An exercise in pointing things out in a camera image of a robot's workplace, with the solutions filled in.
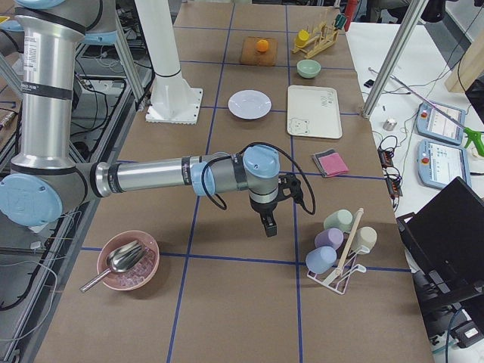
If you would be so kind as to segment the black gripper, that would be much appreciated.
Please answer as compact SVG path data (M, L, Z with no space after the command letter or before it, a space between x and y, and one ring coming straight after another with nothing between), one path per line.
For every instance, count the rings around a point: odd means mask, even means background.
M262 227L264 228L265 235L267 237L276 236L278 227L273 212L277 207L278 202L276 200L273 200L268 203L260 203L250 197L250 205L252 209L260 216L260 221Z

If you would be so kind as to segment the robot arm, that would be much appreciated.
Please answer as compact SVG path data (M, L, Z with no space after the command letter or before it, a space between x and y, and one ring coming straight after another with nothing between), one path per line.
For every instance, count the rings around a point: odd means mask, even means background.
M255 142L229 155L119 163L114 144L127 131L114 123L113 137L100 135L105 151L88 162L70 156L79 45L112 45L133 102L138 104L144 95L115 2L18 1L15 17L23 30L21 140L11 171L1 182L3 215L19 225L39 226L112 194L187 185L215 201L226 191L247 191L265 234L276 235L273 212L282 185L279 152L270 144Z

